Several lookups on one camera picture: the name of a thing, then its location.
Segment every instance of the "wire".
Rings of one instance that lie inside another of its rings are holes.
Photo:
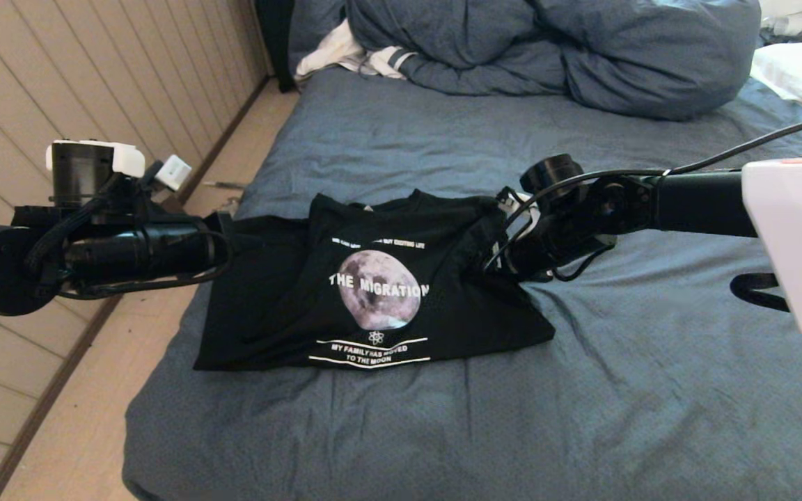
[[[493,256],[491,256],[491,259],[487,260],[487,263],[485,263],[484,267],[481,268],[482,271],[487,272],[487,269],[489,269],[494,261],[497,260],[497,257],[502,256],[503,251],[506,251],[506,248],[509,248],[509,246],[512,245],[512,242],[518,241],[519,237],[521,237],[521,234],[523,234],[526,229],[528,229],[528,225],[523,225],[522,228],[519,228],[519,231],[515,232],[515,235],[513,235],[512,238],[509,238],[505,244],[501,245],[500,248],[497,248],[496,253],[494,253]]]
[[[584,181],[589,181],[589,180],[597,180],[597,178],[599,177],[608,177],[608,175],[662,175],[662,177],[666,177],[667,175],[685,174],[715,164],[716,162],[725,161],[725,159],[732,158],[733,156],[738,155],[739,153],[747,152],[748,150],[751,150],[757,146],[766,145],[766,143],[769,143],[770,141],[779,139],[780,137],[789,136],[790,134],[795,134],[800,131],[802,131],[802,123],[788,127],[783,127],[778,130],[774,130],[769,134],[765,134],[764,136],[752,139],[747,143],[742,143],[741,145],[732,147],[729,150],[726,150],[725,152],[717,153],[712,157],[701,159],[701,161],[683,165],[677,168],[671,168],[671,169],[619,168],[610,170],[600,170],[597,172],[588,172],[585,174],[575,175],[575,177],[569,177],[567,178],[567,180],[559,181],[556,184],[548,186],[547,188],[544,188],[543,190],[534,193],[534,196],[525,200],[525,202],[521,203],[519,208],[513,210],[513,212],[509,215],[509,218],[506,218],[506,222],[503,223],[503,231],[509,229],[512,223],[515,222],[515,220],[519,218],[519,216],[521,216],[523,212],[528,210],[530,206],[534,205],[535,202],[547,196],[547,194],[553,193],[553,191],[561,190],[573,184],[583,183]],[[484,266],[484,270],[487,270],[488,267],[490,267],[490,265],[494,263],[494,261],[496,261],[500,256],[502,256],[504,251],[506,251],[506,248],[509,248],[510,244],[516,241],[516,238],[519,237],[519,235],[521,235],[521,230],[516,233],[515,237],[513,237],[509,241],[506,241],[506,244],[503,244],[503,246],[501,246],[499,250],[496,251],[496,253],[494,253],[493,256],[491,256],[490,260],[487,260],[487,263]],[[586,265],[589,265],[589,262],[592,262],[592,260],[588,258],[588,260],[585,261]],[[576,271],[573,277],[576,278],[582,272],[583,270]]]
[[[519,194],[516,193],[516,191],[513,190],[512,188],[510,188],[509,196],[513,197],[513,199],[515,199],[516,202],[518,202],[518,203],[525,203],[525,200],[522,200],[521,196],[519,196]]]
[[[42,260],[48,255],[55,247],[61,245],[65,238],[69,237],[71,232],[85,225],[92,219],[93,213],[101,209],[107,203],[106,194],[112,190],[122,179],[121,174],[111,174],[111,177],[101,186],[98,194],[89,200],[85,205],[73,212],[67,218],[61,219],[58,224],[52,226],[50,230],[45,232],[44,235],[33,245],[29,253],[26,254],[26,259],[23,261],[26,267],[26,272],[30,276],[39,276],[42,269]]]
[[[211,237],[220,238],[225,242],[227,257],[225,262],[217,267],[212,273],[197,276],[194,278],[182,278],[177,280],[168,280],[163,282],[139,282],[139,283],[123,283],[123,285],[99,285],[89,287],[93,291],[92,294],[77,294],[74,292],[58,292],[59,296],[69,299],[103,299],[125,292],[140,292],[140,291],[154,291],[154,289],[170,289],[172,287],[184,287],[185,285],[195,285],[195,283],[209,282],[225,275],[225,273],[233,266],[235,259],[235,250],[228,237],[220,232],[200,231],[198,234],[210,235]]]
[[[583,260],[582,263],[580,263],[580,266],[577,267],[577,270],[575,270],[574,273],[571,273],[571,275],[564,275],[559,271],[559,269],[557,269],[557,267],[551,267],[550,271],[553,272],[553,277],[559,279],[560,282],[571,282],[573,279],[579,277],[580,273],[583,273],[583,270],[586,270],[586,267],[590,266],[590,263],[592,263],[592,261],[595,260],[596,257],[602,256],[602,254],[611,251],[612,248],[615,248],[615,246],[607,245],[605,247],[600,248],[599,250],[596,250],[595,253],[590,254],[590,256],[587,259]]]
[[[685,174],[687,172],[693,172],[700,168],[707,167],[708,165],[715,164],[716,162],[725,161],[725,159],[732,158],[739,153],[747,152],[748,150],[754,149],[757,146],[766,145],[766,143],[779,139],[780,137],[790,136],[790,134],[800,131],[802,131],[802,123],[780,128],[770,132],[769,134],[766,134],[766,136],[757,137],[757,139],[752,139],[747,143],[742,143],[741,145],[730,148],[725,152],[703,159],[703,161],[697,161],[689,165],[683,165],[682,167],[674,168],[671,170],[670,174]]]

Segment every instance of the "atom logo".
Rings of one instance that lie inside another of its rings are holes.
[[[385,334],[383,334],[383,333],[381,333],[379,331],[373,331],[372,333],[370,333],[370,338],[369,339],[370,339],[370,342],[373,343],[373,344],[382,344],[383,340],[386,339],[386,336],[385,336]]]

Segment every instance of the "folded t-shirt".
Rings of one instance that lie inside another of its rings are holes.
[[[264,245],[214,282],[194,368],[373,369],[550,340],[518,283],[481,272],[503,219],[490,197],[414,191],[373,207],[318,196],[308,220],[238,221]]]

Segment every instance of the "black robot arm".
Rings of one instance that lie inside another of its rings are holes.
[[[0,315],[31,313],[58,295],[100,299],[200,283],[228,269],[230,216],[166,213],[150,200],[162,163],[127,167],[120,146],[53,145],[54,206],[17,207],[12,225],[0,225]],[[158,280],[166,277],[174,279]]]
[[[529,168],[521,184],[539,193],[581,174],[569,155],[559,155]],[[509,193],[501,191],[499,198],[510,200]],[[605,175],[548,193],[535,205],[539,218],[532,229],[515,235],[491,263],[520,280],[563,276],[559,267],[614,247],[616,235],[643,229],[757,236],[742,202],[739,171]]]

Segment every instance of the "bed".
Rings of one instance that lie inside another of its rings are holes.
[[[493,196],[563,152],[588,171],[672,168],[799,121],[754,79],[672,122],[322,70],[236,218],[303,218],[318,193]],[[796,155],[802,133],[719,168]],[[376,372],[192,371],[200,286],[128,409],[125,485],[143,500],[802,498],[802,339],[728,287],[768,269],[757,240],[626,235],[577,281],[526,286],[551,342]]]

